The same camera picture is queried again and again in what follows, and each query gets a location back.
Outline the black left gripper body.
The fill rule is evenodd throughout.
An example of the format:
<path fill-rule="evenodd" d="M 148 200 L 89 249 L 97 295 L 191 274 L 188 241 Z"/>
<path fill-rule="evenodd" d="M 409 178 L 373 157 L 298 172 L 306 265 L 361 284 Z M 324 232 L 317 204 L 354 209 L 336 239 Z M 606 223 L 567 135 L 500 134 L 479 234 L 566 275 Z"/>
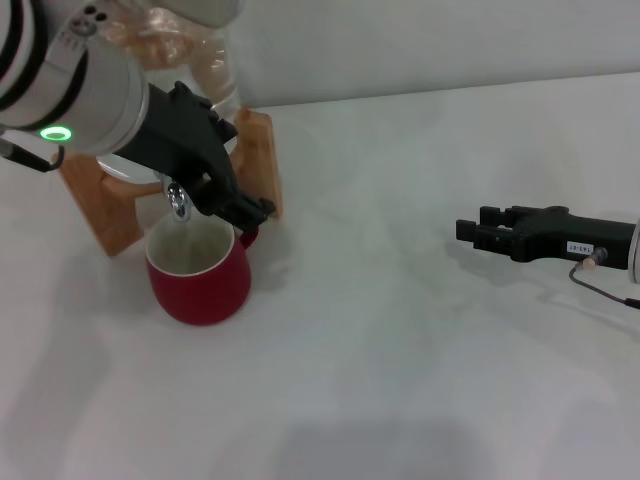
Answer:
<path fill-rule="evenodd" d="M 234 125 L 186 84 L 176 82 L 169 92 L 151 85 L 140 128 L 115 154 L 172 178 L 191 195 L 209 183 L 234 193 L 237 180 L 226 144 L 236 136 Z"/>

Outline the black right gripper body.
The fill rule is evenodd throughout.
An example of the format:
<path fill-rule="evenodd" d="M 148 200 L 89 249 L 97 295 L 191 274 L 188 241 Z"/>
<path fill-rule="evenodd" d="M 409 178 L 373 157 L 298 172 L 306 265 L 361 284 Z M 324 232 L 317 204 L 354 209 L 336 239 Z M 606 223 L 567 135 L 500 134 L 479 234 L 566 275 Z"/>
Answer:
<path fill-rule="evenodd" d="M 510 228 L 513 233 L 511 259 L 529 263 L 552 258 L 580 261 L 603 248 L 605 267 L 626 270 L 635 226 L 579 217 L 561 206 L 543 209 L 512 207 Z"/>

